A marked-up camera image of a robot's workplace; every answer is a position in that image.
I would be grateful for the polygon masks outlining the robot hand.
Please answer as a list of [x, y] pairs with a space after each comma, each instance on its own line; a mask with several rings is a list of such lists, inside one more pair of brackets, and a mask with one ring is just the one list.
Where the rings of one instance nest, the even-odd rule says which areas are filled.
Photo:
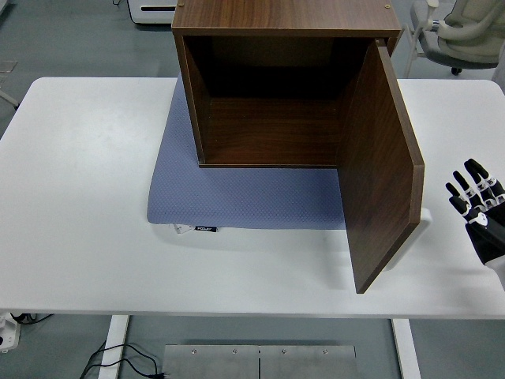
[[466, 232], [481, 263], [504, 283], [504, 187], [475, 159], [468, 159], [464, 166], [477, 187], [454, 171], [463, 192], [448, 182], [449, 201], [466, 221]]

